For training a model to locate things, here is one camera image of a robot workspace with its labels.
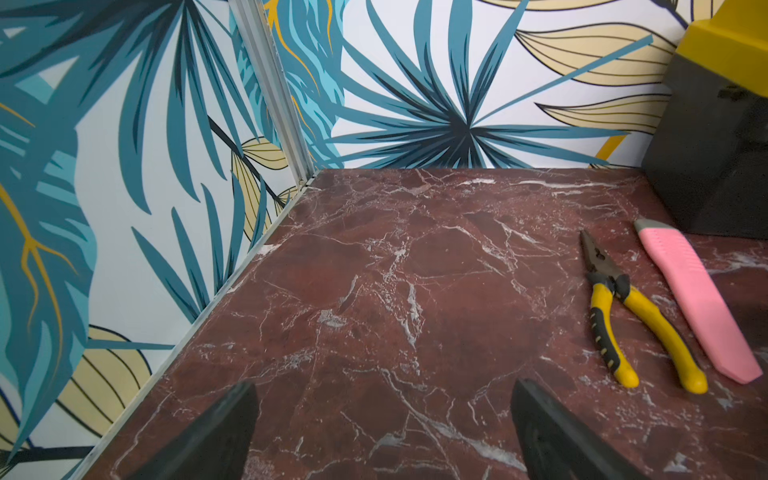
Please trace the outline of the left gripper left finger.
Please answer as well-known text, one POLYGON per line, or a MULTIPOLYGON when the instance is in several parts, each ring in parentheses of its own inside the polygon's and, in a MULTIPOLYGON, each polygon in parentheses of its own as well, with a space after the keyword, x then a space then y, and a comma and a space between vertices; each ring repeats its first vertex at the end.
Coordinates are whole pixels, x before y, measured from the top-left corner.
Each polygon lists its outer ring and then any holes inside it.
POLYGON ((240 479, 258 417, 255 385, 238 383, 130 477, 240 479))

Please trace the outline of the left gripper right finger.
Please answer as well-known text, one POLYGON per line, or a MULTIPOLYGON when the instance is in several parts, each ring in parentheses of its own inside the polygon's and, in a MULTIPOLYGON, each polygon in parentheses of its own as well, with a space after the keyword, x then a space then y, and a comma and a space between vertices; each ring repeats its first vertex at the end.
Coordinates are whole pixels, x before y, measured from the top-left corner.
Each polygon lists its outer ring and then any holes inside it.
POLYGON ((510 410, 531 479, 646 477, 531 379, 515 382, 510 410))

